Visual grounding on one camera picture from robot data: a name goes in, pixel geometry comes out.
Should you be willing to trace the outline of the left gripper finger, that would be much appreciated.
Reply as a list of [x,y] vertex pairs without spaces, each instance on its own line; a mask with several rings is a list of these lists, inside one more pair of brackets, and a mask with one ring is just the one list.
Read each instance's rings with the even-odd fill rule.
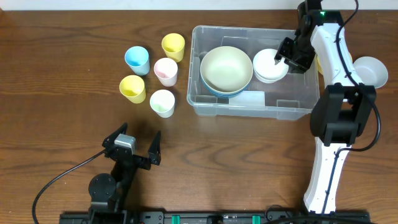
[[150,163],[157,166],[161,162],[160,140],[161,131],[158,131],[148,150]]
[[128,124],[127,123],[123,123],[115,132],[113,132],[112,134],[110,134],[108,137],[106,137],[102,143],[102,146],[104,148],[108,148],[114,145],[114,142],[116,140],[116,138],[120,135],[120,134],[125,134],[127,131],[127,127]]

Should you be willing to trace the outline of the white bowl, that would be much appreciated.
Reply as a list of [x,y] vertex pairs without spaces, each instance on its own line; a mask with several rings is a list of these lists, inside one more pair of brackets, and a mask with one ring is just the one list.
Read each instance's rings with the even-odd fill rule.
[[263,83],[274,83],[284,78],[289,66],[284,63],[284,58],[276,63],[276,49],[264,49],[259,51],[253,59],[253,68],[256,78]]

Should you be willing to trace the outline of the yellow bowl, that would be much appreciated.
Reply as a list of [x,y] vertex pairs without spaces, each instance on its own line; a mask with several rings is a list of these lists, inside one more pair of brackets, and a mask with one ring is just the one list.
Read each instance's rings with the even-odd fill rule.
[[321,75],[323,75],[323,70],[322,70],[322,67],[321,67],[321,65],[320,65],[320,59],[319,59],[318,55],[316,55],[315,58],[316,58],[316,60],[317,60],[317,70],[318,70],[318,72],[319,72]]

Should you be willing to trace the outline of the beige bowl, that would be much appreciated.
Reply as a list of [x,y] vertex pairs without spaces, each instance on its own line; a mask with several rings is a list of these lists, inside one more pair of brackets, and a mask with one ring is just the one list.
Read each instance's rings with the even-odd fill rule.
[[231,93],[249,85],[253,65],[249,56],[242,50],[221,46],[203,57],[200,75],[203,83],[214,90]]

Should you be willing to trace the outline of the dark blue bowl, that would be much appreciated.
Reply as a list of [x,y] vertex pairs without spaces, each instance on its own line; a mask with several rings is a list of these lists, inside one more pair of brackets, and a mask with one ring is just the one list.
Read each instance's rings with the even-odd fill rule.
[[220,98],[232,98],[235,97],[236,95],[242,93],[244,90],[246,90],[248,88],[248,86],[245,86],[244,88],[238,90],[238,91],[233,91],[231,93],[226,93],[226,92],[220,92],[220,91],[216,91],[213,88],[211,88],[210,86],[204,84],[205,88],[213,95],[220,97]]
[[218,97],[218,98],[233,98],[233,97],[238,96],[238,95],[241,94],[242,92],[243,92],[243,91],[236,92],[236,93],[233,93],[233,94],[226,94],[226,93],[216,93],[216,92],[210,91],[210,93],[211,93],[212,95],[215,95],[215,96]]

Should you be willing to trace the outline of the grey bowl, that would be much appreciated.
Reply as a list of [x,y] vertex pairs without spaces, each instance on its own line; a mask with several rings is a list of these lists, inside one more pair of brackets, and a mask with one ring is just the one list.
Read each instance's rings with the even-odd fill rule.
[[353,65],[365,85],[380,88],[388,81],[386,66],[374,57],[360,57]]

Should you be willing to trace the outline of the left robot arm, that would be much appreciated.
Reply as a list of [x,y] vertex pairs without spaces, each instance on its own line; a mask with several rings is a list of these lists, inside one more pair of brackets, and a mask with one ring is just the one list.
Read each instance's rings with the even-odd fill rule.
[[155,135],[148,156],[143,157],[135,154],[136,139],[126,131],[127,123],[124,123],[102,143],[104,156],[112,159],[115,165],[110,173],[98,174],[90,181],[88,223],[138,222],[137,214],[124,209],[124,203],[137,170],[150,170],[151,166],[160,164],[161,132]]

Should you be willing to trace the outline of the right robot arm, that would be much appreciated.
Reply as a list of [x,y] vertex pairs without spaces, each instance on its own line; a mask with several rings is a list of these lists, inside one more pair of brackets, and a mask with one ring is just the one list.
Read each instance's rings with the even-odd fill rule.
[[329,215],[336,210],[336,191],[346,156],[362,135],[371,113],[376,116],[376,135],[363,150],[372,148],[381,134],[381,118],[375,105],[376,89],[366,85],[353,67],[340,11],[322,9],[321,0],[298,5],[299,26],[295,38],[285,38],[274,57],[298,72],[306,72],[320,57],[324,94],[310,115],[310,130],[316,141],[310,185],[303,202],[309,213]]

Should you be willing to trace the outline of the clear plastic storage container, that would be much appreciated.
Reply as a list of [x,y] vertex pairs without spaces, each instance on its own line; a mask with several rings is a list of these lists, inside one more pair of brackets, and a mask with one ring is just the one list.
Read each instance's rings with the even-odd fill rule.
[[210,50],[232,46],[254,58],[260,50],[278,49],[286,37],[293,39],[294,33],[283,29],[196,26],[192,32],[187,90],[187,101],[196,114],[297,120],[311,113],[320,97],[316,61],[305,73],[289,70],[275,83],[263,83],[253,77],[248,87],[232,98],[215,96],[201,80],[200,64]]

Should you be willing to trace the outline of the pale green white cup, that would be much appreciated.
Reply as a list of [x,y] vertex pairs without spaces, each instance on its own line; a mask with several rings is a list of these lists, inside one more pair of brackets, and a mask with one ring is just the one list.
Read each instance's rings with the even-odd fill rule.
[[169,118],[175,110],[175,97],[171,91],[157,90],[150,98],[150,107],[161,118]]

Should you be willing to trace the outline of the yellow cup near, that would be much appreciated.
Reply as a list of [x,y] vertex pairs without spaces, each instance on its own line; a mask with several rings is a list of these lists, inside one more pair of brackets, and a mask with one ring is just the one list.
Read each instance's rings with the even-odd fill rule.
[[146,98],[144,80],[137,75],[124,77],[119,84],[119,91],[129,101],[135,104],[142,103]]

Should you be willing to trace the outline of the yellow cup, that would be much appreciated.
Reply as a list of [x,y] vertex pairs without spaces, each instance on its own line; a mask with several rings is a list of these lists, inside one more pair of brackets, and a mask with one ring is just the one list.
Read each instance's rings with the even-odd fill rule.
[[142,103],[146,98],[144,80],[137,75],[124,77],[119,84],[119,91],[129,101],[135,104]]
[[167,34],[161,42],[161,46],[168,58],[180,62],[184,56],[185,39],[178,33]]

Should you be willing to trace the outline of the pink cup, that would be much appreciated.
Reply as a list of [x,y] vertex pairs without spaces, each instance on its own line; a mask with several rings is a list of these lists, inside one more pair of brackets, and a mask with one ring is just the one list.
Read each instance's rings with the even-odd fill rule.
[[163,86],[174,86],[177,82],[178,65],[171,58],[161,58],[154,65],[154,73]]

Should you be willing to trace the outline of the light blue cup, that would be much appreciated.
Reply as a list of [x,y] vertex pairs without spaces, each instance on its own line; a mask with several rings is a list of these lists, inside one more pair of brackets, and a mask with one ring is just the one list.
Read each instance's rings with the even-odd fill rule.
[[150,71],[149,53],[141,46],[128,49],[124,55],[125,62],[131,70],[139,76],[147,75]]

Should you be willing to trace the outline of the yellow cup far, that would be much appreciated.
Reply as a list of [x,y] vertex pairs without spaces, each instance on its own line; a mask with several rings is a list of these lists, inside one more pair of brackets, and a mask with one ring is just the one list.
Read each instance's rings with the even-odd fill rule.
[[185,39],[178,33],[167,34],[161,42],[161,46],[168,58],[180,62],[184,56]]

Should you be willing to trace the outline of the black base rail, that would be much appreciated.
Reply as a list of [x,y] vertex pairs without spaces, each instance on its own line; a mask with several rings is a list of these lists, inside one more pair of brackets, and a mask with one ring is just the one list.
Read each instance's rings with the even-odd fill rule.
[[64,213],[60,224],[261,224],[261,223],[371,223],[368,213],[305,215],[298,212],[268,210],[264,213],[164,213],[119,212]]

